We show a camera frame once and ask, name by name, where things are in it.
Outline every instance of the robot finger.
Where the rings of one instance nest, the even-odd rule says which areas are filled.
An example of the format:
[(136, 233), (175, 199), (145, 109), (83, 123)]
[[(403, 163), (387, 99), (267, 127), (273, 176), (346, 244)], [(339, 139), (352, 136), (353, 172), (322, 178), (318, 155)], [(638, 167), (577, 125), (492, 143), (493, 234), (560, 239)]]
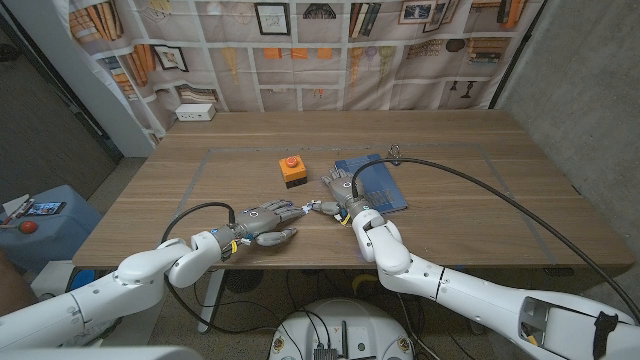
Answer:
[(340, 176), (340, 177), (349, 177), (349, 174), (347, 174), (347, 172), (344, 171), (344, 169), (338, 169), (338, 176)]
[(276, 215), (280, 215), (280, 214), (282, 214), (282, 213), (284, 213), (284, 212), (287, 212), (287, 211), (289, 211), (289, 210), (294, 210), (294, 209), (302, 210), (301, 208), (299, 208), (299, 207), (295, 207), (295, 206), (282, 206), (282, 207), (279, 207), (279, 208), (277, 208), (277, 209), (273, 210), (273, 212), (274, 212)]
[(338, 170), (336, 170), (335, 168), (329, 169), (329, 173), (331, 174), (331, 177), (334, 178), (334, 179), (337, 179), (337, 178), (340, 177), (338, 175)]
[(283, 200), (271, 200), (271, 201), (267, 201), (266, 203), (264, 203), (264, 204), (260, 205), (260, 207), (261, 207), (261, 208), (263, 208), (263, 209), (268, 209), (268, 208), (269, 208), (269, 206), (271, 206), (271, 205), (273, 205), (273, 204), (275, 204), (275, 203), (277, 203), (277, 202), (280, 202), (280, 201), (283, 201)]
[(298, 232), (296, 228), (288, 228), (281, 232), (262, 233), (256, 237), (255, 241), (261, 246), (278, 245), (289, 240), (296, 232)]
[(267, 210), (275, 210), (275, 209), (279, 209), (281, 207), (284, 206), (291, 206), (291, 201), (287, 201), (287, 200), (280, 200), (276, 203), (273, 203), (269, 206), (266, 207)]
[(320, 211), (321, 213), (327, 215), (336, 215), (340, 213), (340, 207), (338, 206), (337, 202), (314, 203), (311, 205), (311, 209)]
[(287, 220), (299, 218), (306, 215), (304, 210), (297, 207), (288, 208), (286, 211), (283, 211), (279, 214), (276, 213), (276, 214), (280, 215), (280, 222), (285, 222)]

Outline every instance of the bookshelf wallpaper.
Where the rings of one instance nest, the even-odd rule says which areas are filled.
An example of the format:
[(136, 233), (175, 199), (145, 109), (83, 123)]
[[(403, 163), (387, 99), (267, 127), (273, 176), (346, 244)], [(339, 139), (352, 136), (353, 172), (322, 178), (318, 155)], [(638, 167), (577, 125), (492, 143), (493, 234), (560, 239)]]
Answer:
[(182, 103), (486, 108), (542, 0), (60, 3), (87, 64), (155, 138)]

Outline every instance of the wooden table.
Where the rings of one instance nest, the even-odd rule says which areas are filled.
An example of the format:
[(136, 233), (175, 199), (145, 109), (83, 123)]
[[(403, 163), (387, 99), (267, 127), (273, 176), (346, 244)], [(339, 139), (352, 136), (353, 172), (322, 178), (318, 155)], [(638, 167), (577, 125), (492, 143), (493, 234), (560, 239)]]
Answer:
[[(508, 193), (564, 233), (596, 262), (628, 266), (633, 255), (571, 183), (503, 111), (379, 111), (217, 114), (176, 123), (73, 258), (82, 268), (115, 268), (155, 248), (169, 221), (206, 201), (237, 211), (284, 198), (331, 200), (320, 176), (335, 160), (392, 143), (405, 157), (439, 162)], [(287, 190), (278, 159), (299, 154), (309, 183)], [(387, 215), (408, 249), (442, 265), (547, 267), (582, 261), (540, 226), (479, 187), (415, 164), (389, 165), (409, 208)], [(196, 212), (172, 237), (188, 239), (226, 222)], [(222, 268), (368, 268), (350, 227), (310, 213), (293, 240), (241, 247)]]

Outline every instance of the white outlet box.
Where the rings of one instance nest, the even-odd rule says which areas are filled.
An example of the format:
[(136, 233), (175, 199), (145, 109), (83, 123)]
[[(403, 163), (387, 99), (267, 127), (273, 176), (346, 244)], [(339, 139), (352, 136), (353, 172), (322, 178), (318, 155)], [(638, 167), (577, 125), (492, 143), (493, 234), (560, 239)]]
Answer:
[(176, 110), (180, 121), (209, 121), (215, 113), (213, 104), (182, 104)]

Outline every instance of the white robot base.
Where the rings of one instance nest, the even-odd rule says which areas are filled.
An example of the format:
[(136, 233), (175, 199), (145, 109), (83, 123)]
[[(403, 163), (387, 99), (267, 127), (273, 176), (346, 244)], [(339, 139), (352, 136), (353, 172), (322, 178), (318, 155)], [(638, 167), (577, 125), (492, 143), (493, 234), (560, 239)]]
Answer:
[[(328, 349), (327, 330), (322, 321), (313, 314), (307, 317), (300, 311), (289, 316), (273, 335), (270, 360), (297, 360), (300, 352), (304, 359), (314, 359), (314, 351), (317, 353), (315, 359), (323, 360), (413, 359), (412, 344), (404, 328), (373, 305), (354, 299), (334, 298), (316, 301), (305, 309), (324, 320), (331, 348), (335, 350)], [(318, 329), (319, 340), (311, 321)]]

